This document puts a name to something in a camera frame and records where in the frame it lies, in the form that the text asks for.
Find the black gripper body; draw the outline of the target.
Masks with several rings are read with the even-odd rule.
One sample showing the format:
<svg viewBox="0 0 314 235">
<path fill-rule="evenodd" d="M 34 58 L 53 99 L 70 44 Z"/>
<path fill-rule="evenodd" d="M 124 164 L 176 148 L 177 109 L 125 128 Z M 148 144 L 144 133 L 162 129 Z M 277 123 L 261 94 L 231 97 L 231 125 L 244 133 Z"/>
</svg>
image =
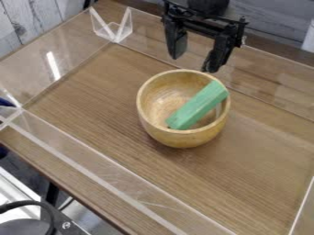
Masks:
<svg viewBox="0 0 314 235">
<path fill-rule="evenodd" d="M 185 29 L 213 38 L 227 28 L 235 47 L 243 45 L 243 36 L 248 24 L 244 16 L 229 10 L 231 0 L 162 0 L 162 16 L 180 22 Z"/>
</svg>

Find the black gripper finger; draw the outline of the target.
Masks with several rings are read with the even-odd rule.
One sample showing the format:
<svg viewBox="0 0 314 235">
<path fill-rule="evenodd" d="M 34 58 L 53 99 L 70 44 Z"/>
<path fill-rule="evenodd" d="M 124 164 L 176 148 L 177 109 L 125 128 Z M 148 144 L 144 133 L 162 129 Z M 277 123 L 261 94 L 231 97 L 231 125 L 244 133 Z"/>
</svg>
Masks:
<svg viewBox="0 0 314 235">
<path fill-rule="evenodd" d="M 201 71 L 205 73 L 216 73 L 219 68 L 225 64 L 233 48 L 233 39 L 224 34 L 219 34 L 215 38 L 213 48 L 208 52 L 201 65 Z"/>
<path fill-rule="evenodd" d="M 187 50 L 187 31 L 183 24 L 165 17 L 164 34 L 169 56 L 176 60 Z"/>
</svg>

